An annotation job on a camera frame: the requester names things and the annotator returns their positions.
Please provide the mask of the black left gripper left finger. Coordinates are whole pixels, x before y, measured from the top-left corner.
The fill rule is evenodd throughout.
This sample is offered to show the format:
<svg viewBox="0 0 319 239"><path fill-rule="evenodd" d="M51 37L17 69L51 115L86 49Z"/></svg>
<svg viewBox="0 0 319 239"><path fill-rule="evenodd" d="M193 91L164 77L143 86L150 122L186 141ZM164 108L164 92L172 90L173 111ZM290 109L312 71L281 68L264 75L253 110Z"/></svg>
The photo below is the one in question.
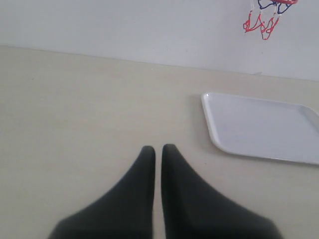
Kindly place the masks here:
<svg viewBox="0 0 319 239"><path fill-rule="evenodd" d="M156 153L142 147L123 178L105 195L61 220L51 239L151 239Z"/></svg>

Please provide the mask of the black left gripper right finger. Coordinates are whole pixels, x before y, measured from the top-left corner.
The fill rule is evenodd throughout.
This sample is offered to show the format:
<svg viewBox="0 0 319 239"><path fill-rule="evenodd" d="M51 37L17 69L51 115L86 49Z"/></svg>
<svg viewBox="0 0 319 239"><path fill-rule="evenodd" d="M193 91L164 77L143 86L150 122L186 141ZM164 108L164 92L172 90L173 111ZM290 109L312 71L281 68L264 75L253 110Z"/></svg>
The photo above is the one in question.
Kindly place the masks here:
<svg viewBox="0 0 319 239"><path fill-rule="evenodd" d="M174 144L162 149L161 198L168 239L280 239L276 225L225 197Z"/></svg>

